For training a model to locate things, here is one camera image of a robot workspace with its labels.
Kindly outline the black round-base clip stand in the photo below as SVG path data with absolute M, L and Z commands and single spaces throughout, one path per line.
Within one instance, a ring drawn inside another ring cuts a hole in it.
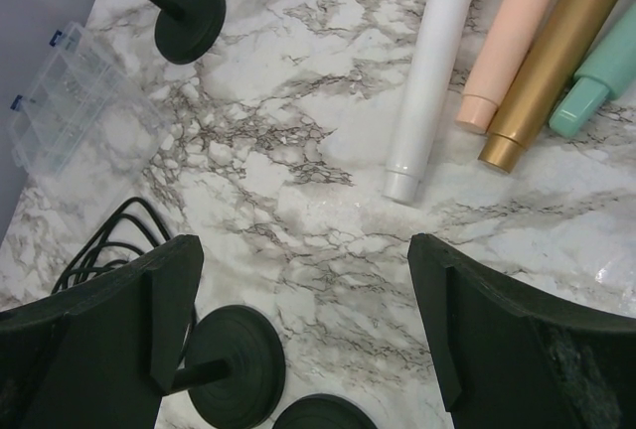
M 228 305 L 195 326 L 171 391 L 186 391 L 216 428 L 254 428 L 277 407 L 285 378 L 285 354 L 273 325 L 254 308 Z

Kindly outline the black round-base clamp stand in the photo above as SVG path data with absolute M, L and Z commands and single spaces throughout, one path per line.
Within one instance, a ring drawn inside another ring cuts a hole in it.
M 377 429 L 356 404 L 325 393 L 311 394 L 290 404 L 275 420 L 273 429 Z

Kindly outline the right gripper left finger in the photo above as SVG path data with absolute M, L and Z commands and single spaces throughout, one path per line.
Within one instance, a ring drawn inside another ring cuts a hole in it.
M 4 428 L 152 428 L 175 373 L 203 248 L 179 235 L 1 314 Z

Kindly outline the pink microphone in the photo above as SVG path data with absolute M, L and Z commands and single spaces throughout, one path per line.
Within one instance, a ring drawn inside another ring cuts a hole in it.
M 483 134 L 503 103 L 552 0 L 502 0 L 465 83 L 455 123 Z

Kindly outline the green microphone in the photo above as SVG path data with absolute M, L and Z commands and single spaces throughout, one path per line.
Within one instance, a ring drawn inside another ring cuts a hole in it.
M 599 107 L 619 98 L 635 79 L 635 5 L 632 5 L 573 75 L 549 128 L 573 137 Z

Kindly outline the gold microphone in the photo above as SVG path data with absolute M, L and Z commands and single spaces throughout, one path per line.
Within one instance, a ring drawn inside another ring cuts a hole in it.
M 618 0 L 557 0 L 488 128 L 478 160 L 513 171 Z

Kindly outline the black round-base shock-mount stand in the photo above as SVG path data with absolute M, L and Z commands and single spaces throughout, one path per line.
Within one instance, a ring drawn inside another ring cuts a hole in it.
M 149 0 L 160 9 L 155 45 L 170 63 L 186 65 L 202 57 L 226 19 L 226 0 Z

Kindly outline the white microphone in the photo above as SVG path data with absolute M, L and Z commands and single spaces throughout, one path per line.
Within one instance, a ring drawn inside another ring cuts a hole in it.
M 414 201 L 423 179 L 472 0 L 426 0 L 397 114 L 383 195 Z

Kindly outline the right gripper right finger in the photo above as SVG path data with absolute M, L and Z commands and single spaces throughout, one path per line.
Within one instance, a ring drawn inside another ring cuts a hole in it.
M 430 234 L 407 254 L 457 428 L 631 428 L 635 322 L 498 272 Z

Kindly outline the clear plastic screw box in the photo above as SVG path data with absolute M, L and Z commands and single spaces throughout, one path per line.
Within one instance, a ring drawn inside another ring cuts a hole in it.
M 14 98 L 12 157 L 30 175 L 58 175 L 74 155 L 127 170 L 154 150 L 165 118 L 93 34 L 77 22 L 54 33 L 27 90 Z

